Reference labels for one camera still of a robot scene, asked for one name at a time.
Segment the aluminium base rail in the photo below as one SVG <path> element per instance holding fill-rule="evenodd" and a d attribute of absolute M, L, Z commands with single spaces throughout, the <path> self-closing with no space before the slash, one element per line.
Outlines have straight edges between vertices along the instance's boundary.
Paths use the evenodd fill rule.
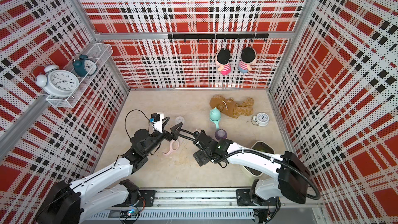
<path fill-rule="evenodd" d="M 276 206 L 309 209 L 322 218 L 319 200 L 308 199 L 305 204 L 294 203 L 284 197 L 271 198 L 263 205 L 250 202 L 249 188 L 158 188 L 143 189 L 142 200 L 132 205 L 115 205 L 94 210 L 84 215 L 84 221 L 114 220 L 116 223 L 140 220 L 208 220 L 208 219 L 256 219 L 259 215 L 272 215 Z M 137 210 L 136 218 L 120 219 L 120 211 Z"/>

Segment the brown plush toy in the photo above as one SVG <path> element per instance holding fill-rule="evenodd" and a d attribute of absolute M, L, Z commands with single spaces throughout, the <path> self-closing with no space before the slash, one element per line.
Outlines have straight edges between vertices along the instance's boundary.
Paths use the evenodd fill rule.
<path fill-rule="evenodd" d="M 239 116 L 250 116 L 254 113 L 254 99 L 248 97 L 244 101 L 237 102 L 232 98 L 226 98 L 222 95 L 213 96 L 210 99 L 210 107 L 217 108 L 222 114 L 231 118 Z"/>

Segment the small white alarm clock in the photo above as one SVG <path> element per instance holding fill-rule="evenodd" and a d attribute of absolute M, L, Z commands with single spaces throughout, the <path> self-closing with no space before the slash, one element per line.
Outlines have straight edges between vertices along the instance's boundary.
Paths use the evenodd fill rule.
<path fill-rule="evenodd" d="M 269 116 L 266 113 L 258 113 L 252 117 L 251 123 L 258 127 L 265 127 L 269 123 Z"/>

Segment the teal alarm clock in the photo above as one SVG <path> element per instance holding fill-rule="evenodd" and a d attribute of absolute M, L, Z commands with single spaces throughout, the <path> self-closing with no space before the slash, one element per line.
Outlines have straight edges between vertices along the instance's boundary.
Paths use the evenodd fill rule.
<path fill-rule="evenodd" d="M 90 60 L 87 55 L 79 55 L 73 61 L 73 67 L 79 77 L 93 76 L 97 71 L 96 63 Z"/>

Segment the large white alarm clock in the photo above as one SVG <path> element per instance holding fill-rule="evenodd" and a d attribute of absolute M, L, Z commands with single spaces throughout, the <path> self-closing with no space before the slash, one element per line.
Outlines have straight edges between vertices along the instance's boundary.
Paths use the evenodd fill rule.
<path fill-rule="evenodd" d="M 42 88 L 48 95 L 65 98 L 72 95 L 78 88 L 80 81 L 70 71 L 59 69 L 55 64 L 44 68 L 44 74 L 35 76 L 35 84 Z"/>

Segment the doll with striped shirt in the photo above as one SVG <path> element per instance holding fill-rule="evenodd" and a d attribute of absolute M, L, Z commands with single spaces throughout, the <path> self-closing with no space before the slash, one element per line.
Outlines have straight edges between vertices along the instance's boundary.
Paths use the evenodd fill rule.
<path fill-rule="evenodd" d="M 252 65 L 257 62 L 257 53 L 252 47 L 246 47 L 242 50 L 238 70 L 241 73 L 249 73 L 252 71 Z"/>

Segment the black hook rail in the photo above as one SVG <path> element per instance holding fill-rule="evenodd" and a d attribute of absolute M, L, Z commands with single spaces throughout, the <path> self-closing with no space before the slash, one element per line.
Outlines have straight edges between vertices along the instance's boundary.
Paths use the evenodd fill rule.
<path fill-rule="evenodd" d="M 220 33 L 212 33 L 212 34 L 168 34 L 167 35 L 169 40 L 186 40 L 197 39 L 197 40 L 213 40 L 213 39 L 268 39 L 268 33 L 227 33 L 227 34 L 220 34 Z"/>

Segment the clear baby bottle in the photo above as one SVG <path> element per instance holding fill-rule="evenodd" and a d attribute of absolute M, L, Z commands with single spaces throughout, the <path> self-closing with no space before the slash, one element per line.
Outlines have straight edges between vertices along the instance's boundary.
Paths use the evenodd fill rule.
<path fill-rule="evenodd" d="M 175 123 L 176 123 L 176 124 L 180 124 L 180 123 L 184 124 L 184 123 L 185 123 L 185 119 L 184 119 L 182 116 L 178 116 L 178 117 L 175 119 Z"/>

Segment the pink bottle handle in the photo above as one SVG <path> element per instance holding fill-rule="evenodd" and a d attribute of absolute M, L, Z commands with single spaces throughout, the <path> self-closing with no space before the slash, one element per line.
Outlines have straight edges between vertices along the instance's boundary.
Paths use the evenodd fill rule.
<path fill-rule="evenodd" d="M 171 140 L 169 145 L 169 151 L 164 152 L 163 155 L 169 156 L 173 152 L 176 152 L 179 149 L 179 146 L 180 146 L 179 140 Z"/>

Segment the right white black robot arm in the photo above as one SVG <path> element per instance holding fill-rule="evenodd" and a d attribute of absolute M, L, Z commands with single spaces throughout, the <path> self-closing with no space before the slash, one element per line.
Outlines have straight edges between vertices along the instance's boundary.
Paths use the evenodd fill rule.
<path fill-rule="evenodd" d="M 237 164 L 262 174 L 268 179 L 255 179 L 249 191 L 250 202 L 263 205 L 271 198 L 284 197 L 294 203 L 305 204 L 307 199 L 319 199 L 319 192 L 308 194 L 313 186 L 309 171 L 291 152 L 273 154 L 249 149 L 228 139 L 214 140 L 204 131 L 192 134 L 193 144 L 199 149 L 194 154 L 199 166 L 208 162 Z"/>

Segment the green circuit board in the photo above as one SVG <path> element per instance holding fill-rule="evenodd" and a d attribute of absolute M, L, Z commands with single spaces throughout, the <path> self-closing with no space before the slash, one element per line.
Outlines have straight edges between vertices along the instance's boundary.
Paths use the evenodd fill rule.
<path fill-rule="evenodd" d="M 120 211 L 120 219 L 136 218 L 139 215 L 139 211 L 131 209 L 128 211 Z"/>

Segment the doll with pink dress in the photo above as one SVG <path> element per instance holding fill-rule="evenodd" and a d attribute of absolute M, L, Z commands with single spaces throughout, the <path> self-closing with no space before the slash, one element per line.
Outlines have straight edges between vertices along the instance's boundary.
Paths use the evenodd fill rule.
<path fill-rule="evenodd" d="M 226 76 L 231 72 L 230 58 L 231 54 L 228 49 L 221 48 L 216 53 L 215 59 L 216 59 L 216 64 L 218 65 L 217 70 L 223 76 Z"/>

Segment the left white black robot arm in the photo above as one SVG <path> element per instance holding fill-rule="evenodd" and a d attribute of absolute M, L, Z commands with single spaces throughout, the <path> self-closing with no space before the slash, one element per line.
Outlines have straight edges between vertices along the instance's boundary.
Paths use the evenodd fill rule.
<path fill-rule="evenodd" d="M 71 183 L 60 181 L 52 186 L 35 215 L 38 224 L 80 224 L 92 215 L 138 196 L 137 186 L 127 177 L 140 170 L 149 155 L 163 140 L 175 141 L 183 124 L 166 131 L 169 117 L 152 114 L 150 133 L 140 129 L 131 137 L 131 147 L 107 167 Z"/>

